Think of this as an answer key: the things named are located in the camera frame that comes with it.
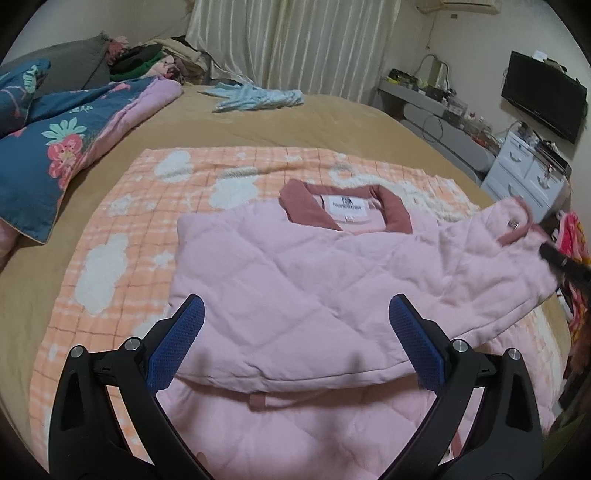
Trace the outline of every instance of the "drawer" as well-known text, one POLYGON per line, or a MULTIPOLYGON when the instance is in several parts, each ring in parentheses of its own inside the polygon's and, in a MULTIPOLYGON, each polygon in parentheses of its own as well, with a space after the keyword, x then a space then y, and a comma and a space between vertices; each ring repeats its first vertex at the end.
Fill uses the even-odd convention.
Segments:
POLYGON ((535 161, 525 177, 526 188, 548 205, 552 205, 562 188, 566 179, 552 167, 548 175, 548 167, 539 161, 535 161))
POLYGON ((547 205, 536 199, 520 182, 517 181, 516 178, 498 163, 495 163, 489 174, 486 176, 482 188, 493 197, 493 200, 496 200, 496 198, 503 199, 511 196, 522 197, 530 206, 534 214, 534 222, 540 222, 549 210, 547 205))
POLYGON ((518 179, 524 179, 534 161, 534 154, 509 137, 499 153, 499 161, 518 179))

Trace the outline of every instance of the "black tv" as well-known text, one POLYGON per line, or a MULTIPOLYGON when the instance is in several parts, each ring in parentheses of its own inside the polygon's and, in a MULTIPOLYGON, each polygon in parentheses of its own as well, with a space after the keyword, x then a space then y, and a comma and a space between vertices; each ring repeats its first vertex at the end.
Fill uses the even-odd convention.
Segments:
POLYGON ((576 142, 587 89, 561 70, 514 51, 501 95, 559 137, 576 142))

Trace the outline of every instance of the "light blue cloth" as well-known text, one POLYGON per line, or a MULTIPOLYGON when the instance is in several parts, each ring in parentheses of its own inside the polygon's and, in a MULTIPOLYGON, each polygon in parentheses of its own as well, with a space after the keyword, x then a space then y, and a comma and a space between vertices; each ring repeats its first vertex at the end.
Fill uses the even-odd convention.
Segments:
POLYGON ((218 83, 215 87, 205 90, 205 93, 227 98, 216 105, 214 112, 274 109, 304 103, 304 96, 299 90, 267 90, 254 85, 218 83))

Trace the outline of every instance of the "cable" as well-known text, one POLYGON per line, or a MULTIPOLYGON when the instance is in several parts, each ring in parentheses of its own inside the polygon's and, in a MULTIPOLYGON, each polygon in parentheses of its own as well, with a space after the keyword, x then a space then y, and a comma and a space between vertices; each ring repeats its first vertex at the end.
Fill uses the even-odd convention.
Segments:
POLYGON ((427 60, 429 57, 433 57, 435 60, 437 60, 439 63, 441 63, 442 65, 445 65, 445 82, 446 82, 446 89, 449 90, 450 87, 450 83, 449 83, 449 65, 444 62, 441 61, 439 59, 439 57, 437 55, 435 55, 434 53, 427 53, 423 59, 421 60, 421 63, 418 65, 418 68, 413 72, 413 77, 417 76, 417 73, 419 72, 419 70, 421 70, 421 68, 423 67, 423 63, 425 63, 425 60, 427 60))
POLYGON ((431 50, 431 36, 433 35, 433 30, 435 29, 435 22, 437 21, 437 16, 439 14, 439 10, 435 12, 433 15, 433 24, 431 25, 431 30, 429 31, 429 38, 427 39, 427 45, 425 45, 425 50, 431 50))
POLYGON ((435 118, 437 118, 437 120, 439 120, 439 128, 441 128, 441 135, 439 135, 439 138, 435 138, 430 133, 427 133, 427 135, 429 135, 429 137, 432 137, 435 140, 435 142, 440 142, 441 139, 443 138, 443 124, 441 122, 441 119, 437 115, 435 115, 434 113, 431 113, 431 115, 427 115, 425 117, 425 120, 423 120, 423 126, 421 127, 421 136, 422 136, 423 140, 428 143, 434 143, 431 140, 429 140, 427 137, 425 137, 425 124, 427 123, 427 120, 429 120, 432 116, 434 116, 435 118))
POLYGON ((439 59, 437 58, 437 55, 435 55, 434 53, 427 53, 423 59, 421 60, 421 63, 419 64, 418 68, 414 71, 413 73, 413 77, 417 76, 418 71, 421 69, 421 67, 423 66, 423 63, 425 62, 425 60, 427 60, 429 57, 433 57, 435 60, 439 61, 439 59))
POLYGON ((446 90, 449 90, 449 65, 444 61, 441 63, 441 65, 445 65, 445 84, 446 90))
POLYGON ((503 140, 503 143, 505 143, 507 141, 507 137, 509 136, 509 132, 518 123, 521 123, 521 120, 515 120, 511 125, 509 125, 509 127, 505 128, 504 130, 501 130, 500 132, 498 132, 496 134, 492 134, 492 136, 497 138, 499 135, 505 134, 505 139, 503 140))

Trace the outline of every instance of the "pink quilted jacket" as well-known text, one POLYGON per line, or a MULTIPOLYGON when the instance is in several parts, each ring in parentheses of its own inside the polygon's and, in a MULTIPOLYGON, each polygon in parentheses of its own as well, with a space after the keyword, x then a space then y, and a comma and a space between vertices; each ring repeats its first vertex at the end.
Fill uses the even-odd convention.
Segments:
POLYGON ((280 201, 183 215, 178 237, 171 309, 196 293, 206 321, 158 398, 220 479, 377 478, 433 400, 408 376, 391 297, 449 338, 498 338, 527 363, 535 350, 510 327, 557 287, 519 199, 445 223, 383 187, 292 180, 280 201), (366 200, 365 217, 331 214, 331 196, 366 200))

